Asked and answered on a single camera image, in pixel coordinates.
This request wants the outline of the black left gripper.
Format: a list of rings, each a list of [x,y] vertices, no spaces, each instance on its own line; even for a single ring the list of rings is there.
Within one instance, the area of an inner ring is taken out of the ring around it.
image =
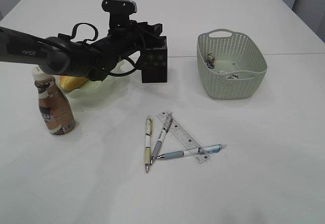
[[[126,49],[127,54],[137,51],[147,52],[151,50],[164,50],[163,25],[161,23],[150,25],[148,22],[128,21],[131,32],[131,43]]]

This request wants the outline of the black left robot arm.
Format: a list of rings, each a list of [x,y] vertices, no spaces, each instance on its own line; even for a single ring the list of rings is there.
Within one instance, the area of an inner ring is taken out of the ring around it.
[[[109,29],[102,39],[95,36],[73,42],[72,34],[42,39],[1,27],[1,61],[38,65],[50,75],[85,77],[103,81],[140,70],[143,83],[164,83],[168,78],[167,38],[162,24],[130,20]]]

